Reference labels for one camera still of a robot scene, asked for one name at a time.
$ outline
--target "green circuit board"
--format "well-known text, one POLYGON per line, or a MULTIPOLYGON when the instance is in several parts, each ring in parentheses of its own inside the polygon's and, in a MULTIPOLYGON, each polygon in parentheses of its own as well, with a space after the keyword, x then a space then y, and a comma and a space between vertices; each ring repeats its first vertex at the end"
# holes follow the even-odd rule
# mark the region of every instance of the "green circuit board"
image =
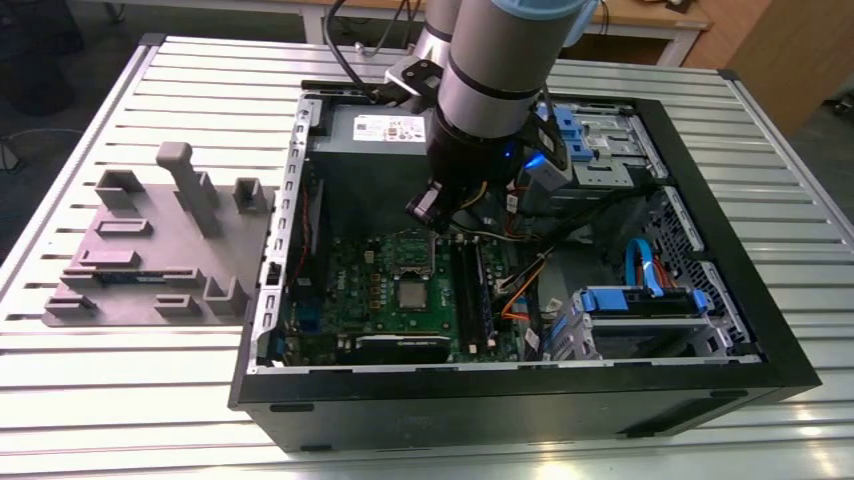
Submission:
MULTIPOLYGON (((512 332, 478 355, 460 349, 451 265, 454 238, 407 230, 370 238, 335 238, 320 328, 302 337, 310 364, 330 364, 336 336, 436 335, 451 339, 454 361, 502 361, 516 352, 512 332)), ((490 283, 506 275, 500 245, 480 244, 490 283)))

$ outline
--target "blue led light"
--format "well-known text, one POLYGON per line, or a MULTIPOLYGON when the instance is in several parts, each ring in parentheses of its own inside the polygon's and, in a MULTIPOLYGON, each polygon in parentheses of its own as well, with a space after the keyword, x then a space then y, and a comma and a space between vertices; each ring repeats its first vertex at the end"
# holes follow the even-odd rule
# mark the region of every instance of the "blue led light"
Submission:
POLYGON ((534 157, 531 157, 528 163, 524 164, 524 169, 527 170, 528 168, 539 167, 543 163, 546 163, 546 155, 538 153, 536 155, 534 155, 534 157))

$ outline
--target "metal table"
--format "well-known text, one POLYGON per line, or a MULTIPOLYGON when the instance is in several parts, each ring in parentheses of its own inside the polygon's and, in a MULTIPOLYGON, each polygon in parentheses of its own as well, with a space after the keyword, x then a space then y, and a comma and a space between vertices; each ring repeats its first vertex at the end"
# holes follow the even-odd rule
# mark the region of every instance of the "metal table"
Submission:
MULTIPOLYGON (((854 472, 853 228, 739 82, 711 71, 562 61, 550 86, 667 107, 825 382, 786 403, 674 438, 284 454, 226 408, 239 328, 43 326, 104 169, 167 183, 155 151, 176 140, 194 145, 215 183, 256 176, 279 185, 299 82, 343 80, 323 46, 160 41, 148 36, 138 48, 0 269, 0 474, 719 480, 854 472)), ((368 80, 399 58, 347 55, 368 80)))

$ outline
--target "power supply label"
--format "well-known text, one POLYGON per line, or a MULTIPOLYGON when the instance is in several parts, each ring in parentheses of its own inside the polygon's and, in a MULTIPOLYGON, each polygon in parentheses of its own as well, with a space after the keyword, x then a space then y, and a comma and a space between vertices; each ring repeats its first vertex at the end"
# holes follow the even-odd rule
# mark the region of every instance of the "power supply label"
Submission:
POLYGON ((424 142, 424 118, 395 115, 359 115, 352 139, 358 142, 424 142))

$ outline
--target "gray 3d printed holder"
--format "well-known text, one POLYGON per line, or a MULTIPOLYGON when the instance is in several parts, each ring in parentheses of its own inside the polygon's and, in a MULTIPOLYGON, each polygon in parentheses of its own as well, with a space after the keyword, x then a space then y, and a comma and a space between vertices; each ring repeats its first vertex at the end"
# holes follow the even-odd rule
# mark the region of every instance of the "gray 3d printed holder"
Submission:
POLYGON ((63 326, 236 325, 252 292, 270 222, 272 188, 240 178, 216 187, 194 170, 192 148, 164 142, 158 165, 171 185, 143 185, 108 170, 104 202, 45 305, 63 326))

